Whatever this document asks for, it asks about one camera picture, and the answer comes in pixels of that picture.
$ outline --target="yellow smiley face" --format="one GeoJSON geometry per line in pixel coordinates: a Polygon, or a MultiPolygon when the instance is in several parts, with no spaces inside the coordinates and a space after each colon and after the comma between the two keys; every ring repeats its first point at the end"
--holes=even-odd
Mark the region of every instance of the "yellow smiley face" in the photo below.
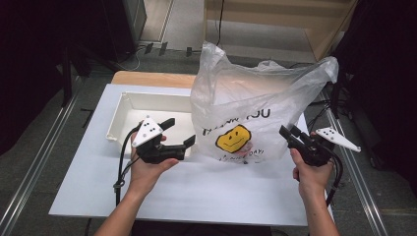
{"type": "Polygon", "coordinates": [[[251,140],[251,132],[244,126],[238,125],[235,128],[227,131],[224,135],[219,136],[215,145],[230,153],[238,151],[249,140],[251,140]]]}

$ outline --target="white table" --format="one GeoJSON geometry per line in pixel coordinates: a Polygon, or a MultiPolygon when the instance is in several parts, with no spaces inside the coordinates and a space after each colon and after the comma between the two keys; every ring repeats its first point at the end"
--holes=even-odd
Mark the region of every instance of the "white table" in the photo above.
{"type": "MultiPolygon", "coordinates": [[[[114,210],[113,184],[120,153],[105,136],[123,91],[190,94],[189,88],[107,85],[49,214],[106,217],[114,210]]],[[[307,131],[304,116],[298,127],[307,131]]],[[[307,225],[298,183],[292,179],[293,167],[289,152],[281,160],[249,165],[191,156],[162,174],[137,218],[307,225]]],[[[122,188],[122,196],[127,185],[122,188]]]]}

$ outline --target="translucent plastic bag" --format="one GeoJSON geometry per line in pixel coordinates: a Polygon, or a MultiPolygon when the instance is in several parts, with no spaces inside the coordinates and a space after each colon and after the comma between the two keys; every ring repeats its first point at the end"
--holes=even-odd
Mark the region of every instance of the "translucent plastic bag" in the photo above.
{"type": "Polygon", "coordinates": [[[334,57],[297,69],[273,61],[246,68],[205,42],[191,90],[192,152],[237,163],[281,158],[287,142],[280,126],[296,124],[325,84],[336,82],[337,72],[334,57]]]}

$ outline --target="hand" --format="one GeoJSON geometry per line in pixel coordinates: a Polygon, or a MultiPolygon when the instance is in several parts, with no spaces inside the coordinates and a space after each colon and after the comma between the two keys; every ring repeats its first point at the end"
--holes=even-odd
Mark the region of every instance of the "hand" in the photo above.
{"type": "MultiPolygon", "coordinates": [[[[137,133],[132,135],[131,141],[135,138],[136,135],[137,133]]],[[[134,161],[137,158],[138,155],[136,154],[136,148],[132,147],[131,160],[134,161]]],[[[175,158],[166,159],[159,164],[144,163],[143,160],[138,159],[131,166],[131,181],[128,192],[147,195],[153,189],[153,186],[156,184],[159,176],[165,170],[170,169],[177,163],[178,160],[175,158]]]]}
{"type": "Polygon", "coordinates": [[[326,184],[333,169],[333,163],[330,161],[323,166],[310,166],[306,164],[296,148],[290,150],[292,160],[295,163],[292,176],[300,181],[298,191],[301,198],[306,201],[311,198],[323,198],[326,184]]]}

